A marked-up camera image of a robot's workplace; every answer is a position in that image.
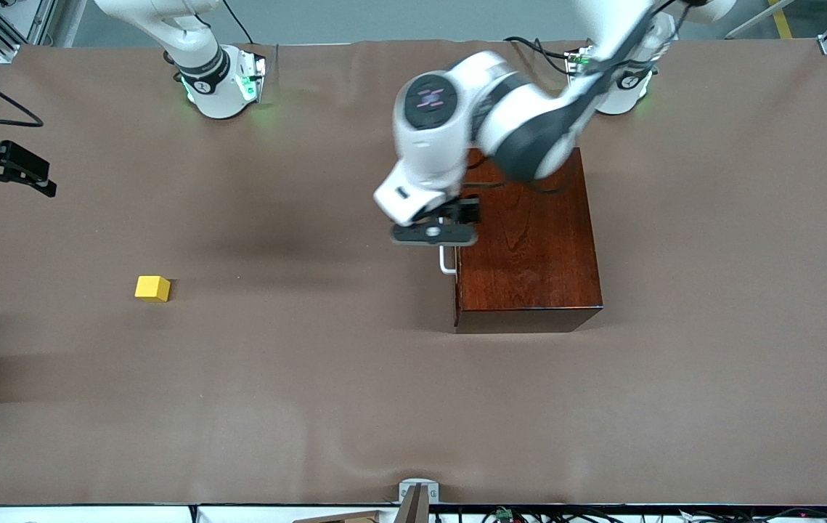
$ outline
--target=white robotic arm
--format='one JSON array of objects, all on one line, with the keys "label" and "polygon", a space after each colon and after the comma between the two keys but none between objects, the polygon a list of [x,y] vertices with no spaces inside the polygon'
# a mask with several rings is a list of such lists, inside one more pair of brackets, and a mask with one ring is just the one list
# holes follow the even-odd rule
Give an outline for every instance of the white robotic arm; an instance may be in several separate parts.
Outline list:
[{"label": "white robotic arm", "polygon": [[220,0],[95,0],[104,13],[157,40],[181,73],[187,98],[211,118],[237,115],[261,96],[264,58],[221,46],[197,15]]},{"label": "white robotic arm", "polygon": [[[722,9],[709,9],[712,2]],[[734,2],[681,0],[689,4],[683,7],[688,19],[707,20]],[[476,242],[470,222],[477,221],[477,202],[459,199],[470,147],[492,159],[508,181],[543,179],[565,163],[595,110],[623,113],[645,94],[655,61],[675,36],[672,17],[654,11],[653,0],[575,3],[594,30],[595,46],[584,73],[555,98],[490,51],[420,74],[400,90],[394,103],[399,161],[374,192],[396,222],[394,242]]]}]

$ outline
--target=black circular panel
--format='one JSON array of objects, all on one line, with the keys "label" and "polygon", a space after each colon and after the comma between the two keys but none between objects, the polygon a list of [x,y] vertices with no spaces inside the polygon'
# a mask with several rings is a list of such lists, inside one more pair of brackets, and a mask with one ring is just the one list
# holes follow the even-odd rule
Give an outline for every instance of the black circular panel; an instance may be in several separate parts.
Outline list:
[{"label": "black circular panel", "polygon": [[404,117],[414,129],[436,129],[449,121],[459,104],[459,94],[449,80],[424,74],[410,84],[404,96]]}]

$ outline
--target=yellow block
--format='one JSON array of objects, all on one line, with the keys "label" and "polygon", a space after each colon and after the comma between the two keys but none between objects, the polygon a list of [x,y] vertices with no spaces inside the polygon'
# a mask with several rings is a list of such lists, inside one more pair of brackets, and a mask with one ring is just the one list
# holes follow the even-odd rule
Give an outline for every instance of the yellow block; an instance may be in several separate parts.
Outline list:
[{"label": "yellow block", "polygon": [[171,282],[163,277],[139,277],[135,284],[135,297],[149,304],[164,304],[168,301]]}]

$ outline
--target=table surface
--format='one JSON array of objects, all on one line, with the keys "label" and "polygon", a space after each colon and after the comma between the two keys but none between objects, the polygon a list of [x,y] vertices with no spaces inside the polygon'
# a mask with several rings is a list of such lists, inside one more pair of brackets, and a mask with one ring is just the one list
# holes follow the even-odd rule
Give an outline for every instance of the table surface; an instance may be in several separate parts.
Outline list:
[{"label": "table surface", "polygon": [[[0,128],[0,503],[827,503],[827,57],[680,42],[580,142],[605,310],[451,334],[434,249],[371,193],[399,87],[509,44],[281,47],[199,116],[157,49],[23,49]],[[0,102],[0,116],[15,116]],[[132,297],[175,279],[170,304]]]}]

